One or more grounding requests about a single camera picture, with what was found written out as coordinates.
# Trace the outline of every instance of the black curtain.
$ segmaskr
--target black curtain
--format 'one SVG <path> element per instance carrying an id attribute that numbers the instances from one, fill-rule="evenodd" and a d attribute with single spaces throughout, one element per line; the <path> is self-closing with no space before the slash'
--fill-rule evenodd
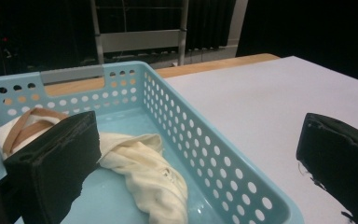
<path id="1" fill-rule="evenodd" d="M 358 0 L 249 0 L 237 56 L 295 55 L 358 78 Z"/>

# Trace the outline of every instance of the light blue plastic basket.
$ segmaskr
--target light blue plastic basket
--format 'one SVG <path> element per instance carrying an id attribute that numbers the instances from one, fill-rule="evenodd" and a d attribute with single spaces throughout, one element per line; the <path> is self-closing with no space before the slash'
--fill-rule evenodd
<path id="1" fill-rule="evenodd" d="M 49 96 L 45 85 L 102 77 L 99 90 Z M 0 126 L 33 107 L 95 110 L 101 132 L 159 133 L 188 185 L 189 223 L 303 223 L 296 205 L 145 63 L 0 77 Z M 0 154 L 0 178 L 6 174 Z M 124 177 L 98 169 L 63 223 L 147 223 Z"/>

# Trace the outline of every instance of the white tabletop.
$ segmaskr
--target white tabletop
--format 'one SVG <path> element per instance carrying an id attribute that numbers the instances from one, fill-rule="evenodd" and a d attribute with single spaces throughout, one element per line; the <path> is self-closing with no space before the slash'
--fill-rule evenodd
<path id="1" fill-rule="evenodd" d="M 348 223 L 346 209 L 299 171 L 296 147 L 308 112 L 358 129 L 358 80 L 297 57 L 166 80 L 295 201 L 306 223 Z"/>

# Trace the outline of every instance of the basket holes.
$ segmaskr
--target basket holes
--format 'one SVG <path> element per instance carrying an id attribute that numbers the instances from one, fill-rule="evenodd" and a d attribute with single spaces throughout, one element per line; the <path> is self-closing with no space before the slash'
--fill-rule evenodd
<path id="1" fill-rule="evenodd" d="M 201 128 L 197 128 L 197 134 L 198 134 L 199 136 L 202 135 L 202 129 L 201 129 Z"/>
<path id="2" fill-rule="evenodd" d="M 14 91 L 21 91 L 21 90 L 22 90 L 22 86 L 20 86 L 20 85 L 15 85 L 15 86 L 13 87 L 13 90 L 14 90 Z"/>
<path id="3" fill-rule="evenodd" d="M 21 109 L 22 113 L 25 113 L 25 112 L 27 112 L 28 110 L 30 110 L 30 107 L 28 107 L 28 106 L 24 106 L 24 107 Z"/>
<path id="4" fill-rule="evenodd" d="M 205 143 L 208 146 L 211 144 L 211 138 L 209 138 L 209 136 L 205 136 Z"/>
<path id="5" fill-rule="evenodd" d="M 20 103 L 25 103 L 27 101 L 27 98 L 25 98 L 25 96 L 19 96 L 17 98 L 17 100 L 20 102 Z"/>
<path id="6" fill-rule="evenodd" d="M 7 111 L 7 113 L 8 113 L 10 116 L 15 116 L 15 115 L 17 115 L 17 110 L 15 110 L 15 109 L 9 109 L 9 110 Z"/>
<path id="7" fill-rule="evenodd" d="M 213 177 L 213 172 L 212 172 L 212 170 L 209 169 L 209 168 L 208 168 L 208 176 L 209 176 L 209 177 Z"/>
<path id="8" fill-rule="evenodd" d="M 217 186 L 218 188 L 222 189 L 222 188 L 223 188 L 223 183 L 222 183 L 222 181 L 219 180 L 219 179 L 217 179 L 217 180 L 216 180 L 216 186 Z"/>
<path id="9" fill-rule="evenodd" d="M 262 199 L 263 205 L 267 208 L 267 209 L 271 209 L 272 208 L 272 202 L 269 200 L 269 198 L 264 197 Z"/>
<path id="10" fill-rule="evenodd" d="M 246 194 L 242 194 L 242 200 L 243 200 L 243 202 L 244 202 L 245 204 L 247 204 L 247 205 L 251 204 L 251 199 L 250 199 L 249 196 L 246 195 Z"/>
<path id="11" fill-rule="evenodd" d="M 243 207 L 239 204 L 237 205 L 237 211 L 241 216 L 245 216 L 245 209 L 243 209 Z"/>
<path id="12" fill-rule="evenodd" d="M 60 100 L 59 104 L 62 105 L 62 106 L 65 106 L 66 105 L 66 100 Z"/>
<path id="13" fill-rule="evenodd" d="M 214 154 L 216 154 L 217 156 L 220 155 L 220 148 L 218 146 L 214 147 Z"/>
<path id="14" fill-rule="evenodd" d="M 215 199 L 219 198 L 219 192 L 216 189 L 213 190 L 213 196 L 215 197 Z"/>
<path id="15" fill-rule="evenodd" d="M 248 183 L 248 189 L 252 192 L 252 193 L 256 193 L 257 192 L 257 187 L 255 186 L 255 184 L 253 182 L 249 182 Z"/>
<path id="16" fill-rule="evenodd" d="M 208 151 L 206 150 L 205 147 L 202 148 L 202 155 L 203 155 L 204 157 L 208 156 Z"/>
<path id="17" fill-rule="evenodd" d="M 238 179 L 243 179 L 243 173 L 240 169 L 235 169 L 235 175 Z"/>
<path id="18" fill-rule="evenodd" d="M 209 181 L 208 178 L 205 178 L 205 185 L 206 185 L 206 187 L 208 187 L 208 188 L 211 186 L 211 182 Z"/>
<path id="19" fill-rule="evenodd" d="M 54 102 L 48 102 L 48 107 L 49 108 L 54 108 L 54 106 L 55 106 Z"/>
<path id="20" fill-rule="evenodd" d="M 211 158 L 211 165 L 212 165 L 213 167 L 216 166 L 216 160 L 215 160 L 214 158 Z"/>
<path id="21" fill-rule="evenodd" d="M 0 87 L 0 93 L 2 94 L 7 93 L 7 89 L 5 87 Z"/>
<path id="22" fill-rule="evenodd" d="M 10 99 L 10 98 L 6 98 L 5 100 L 4 100 L 4 104 L 5 105 L 11 105 L 13 103 L 13 101 Z"/>
<path id="23" fill-rule="evenodd" d="M 234 180 L 231 180 L 230 185 L 233 190 L 237 191 L 237 189 L 238 189 L 237 182 L 235 182 Z"/>
<path id="24" fill-rule="evenodd" d="M 222 206 L 225 211 L 228 211 L 228 204 L 226 202 L 222 202 Z"/>
<path id="25" fill-rule="evenodd" d="M 226 177 L 227 177 L 226 170 L 225 170 L 225 169 L 220 169 L 220 175 L 221 175 L 223 178 L 226 178 Z"/>
<path id="26" fill-rule="evenodd" d="M 229 157 L 225 157 L 225 165 L 230 166 L 231 165 L 231 159 Z"/>
<path id="27" fill-rule="evenodd" d="M 202 167 L 205 166 L 205 161 L 203 159 L 200 159 L 200 166 L 202 166 Z"/>
<path id="28" fill-rule="evenodd" d="M 40 96 L 39 96 L 39 94 L 32 94 L 31 99 L 38 101 L 40 99 Z"/>
<path id="29" fill-rule="evenodd" d="M 233 221 L 235 224 L 240 224 L 240 220 L 239 220 L 238 217 L 235 216 L 235 215 L 232 215 L 232 221 Z"/>
<path id="30" fill-rule="evenodd" d="M 36 88 L 34 83 L 28 83 L 28 89 L 33 90 L 34 88 Z"/>
<path id="31" fill-rule="evenodd" d="M 264 221 L 266 217 L 264 216 L 264 213 L 260 211 L 259 209 L 255 210 L 255 215 L 257 216 L 258 220 Z"/>
<path id="32" fill-rule="evenodd" d="M 76 98 L 72 98 L 71 99 L 71 103 L 74 105 L 74 104 L 76 104 L 77 103 L 77 99 Z"/>

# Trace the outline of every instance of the cream cloth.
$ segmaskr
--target cream cloth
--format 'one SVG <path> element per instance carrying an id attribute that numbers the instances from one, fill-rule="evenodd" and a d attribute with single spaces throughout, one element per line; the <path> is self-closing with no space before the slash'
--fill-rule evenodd
<path id="1" fill-rule="evenodd" d="M 100 148 L 99 163 L 126 177 L 138 208 L 150 214 L 149 223 L 187 223 L 187 185 L 162 158 L 159 135 L 100 133 Z"/>
<path id="2" fill-rule="evenodd" d="M 1 126 L 0 148 L 4 159 L 66 117 L 64 114 L 55 114 L 57 118 L 49 116 L 54 113 L 57 112 L 37 108 L 24 114 L 26 116 L 15 118 Z M 48 125 L 38 126 L 36 129 L 31 127 L 41 123 Z M 14 144 L 10 144 L 10 151 L 5 152 L 4 145 L 10 138 Z M 100 150 L 101 166 L 125 176 L 127 188 L 136 205 L 150 215 L 149 223 L 187 223 L 187 185 L 182 176 L 162 157 L 162 141 L 159 135 L 100 133 Z"/>

